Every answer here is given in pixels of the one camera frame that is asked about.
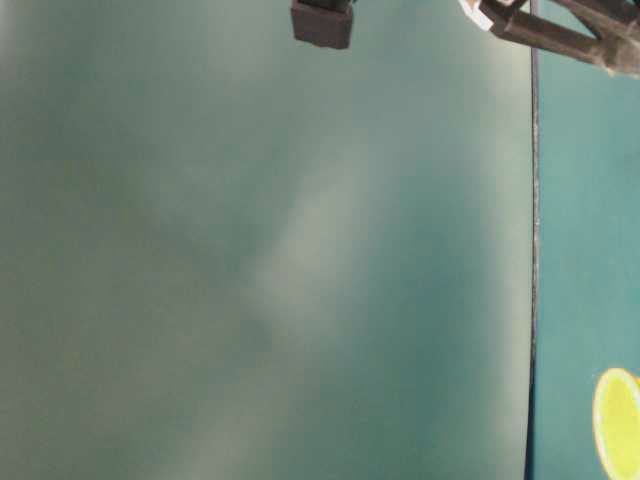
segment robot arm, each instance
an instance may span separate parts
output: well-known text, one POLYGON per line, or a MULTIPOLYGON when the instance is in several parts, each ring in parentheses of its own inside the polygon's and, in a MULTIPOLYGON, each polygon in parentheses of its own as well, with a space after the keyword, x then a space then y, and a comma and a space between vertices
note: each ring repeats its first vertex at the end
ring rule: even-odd
POLYGON ((626 0, 551 0, 582 22, 592 36, 522 11, 524 0, 459 0, 467 15, 498 38, 603 67, 640 75, 640 10, 626 0))
MULTIPOLYGON (((296 39, 349 47, 355 0, 292 0, 296 39)), ((523 11, 527 0, 458 0, 482 30, 496 37, 640 77, 640 0, 549 0, 591 32, 584 35, 523 11)))

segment yellow lemon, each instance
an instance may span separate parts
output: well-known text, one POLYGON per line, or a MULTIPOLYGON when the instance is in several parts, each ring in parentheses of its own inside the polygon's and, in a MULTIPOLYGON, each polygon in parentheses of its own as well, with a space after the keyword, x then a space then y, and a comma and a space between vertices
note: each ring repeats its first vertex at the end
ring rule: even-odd
POLYGON ((640 480, 640 380, 612 368, 593 397, 593 434, 611 480, 640 480))

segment dark edge line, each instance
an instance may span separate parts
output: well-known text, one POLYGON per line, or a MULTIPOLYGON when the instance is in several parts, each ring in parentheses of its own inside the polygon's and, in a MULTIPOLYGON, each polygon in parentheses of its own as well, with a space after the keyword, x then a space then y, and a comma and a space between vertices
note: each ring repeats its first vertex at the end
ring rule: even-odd
MULTIPOLYGON (((532 15, 538 14, 538 1, 531 0, 532 15)), ((535 374, 536 341, 538 330, 538 286, 540 266, 540 77, 538 50, 531 49, 531 144, 533 177, 532 222, 532 270, 531 270, 531 364, 529 367, 529 414, 527 419, 527 447, 524 479, 534 478, 534 430, 535 430, 535 374)))

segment green surface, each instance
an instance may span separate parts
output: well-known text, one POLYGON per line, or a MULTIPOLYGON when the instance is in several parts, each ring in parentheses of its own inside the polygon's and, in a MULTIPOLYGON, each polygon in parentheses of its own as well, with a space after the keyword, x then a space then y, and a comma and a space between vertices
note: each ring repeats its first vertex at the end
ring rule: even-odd
POLYGON ((596 381, 613 366, 640 373, 640 83, 541 53, 540 103, 535 478, 604 479, 596 381))
POLYGON ((529 52, 276 3, 0 0, 0 478, 521 476, 529 52))

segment lemon slice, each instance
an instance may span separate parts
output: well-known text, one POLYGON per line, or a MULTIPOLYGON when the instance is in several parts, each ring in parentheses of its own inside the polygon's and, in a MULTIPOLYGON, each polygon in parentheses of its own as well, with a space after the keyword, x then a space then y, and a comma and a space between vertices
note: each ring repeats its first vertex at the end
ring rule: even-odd
POLYGON ((612 368, 593 397, 593 434, 611 480, 640 480, 640 380, 612 368))

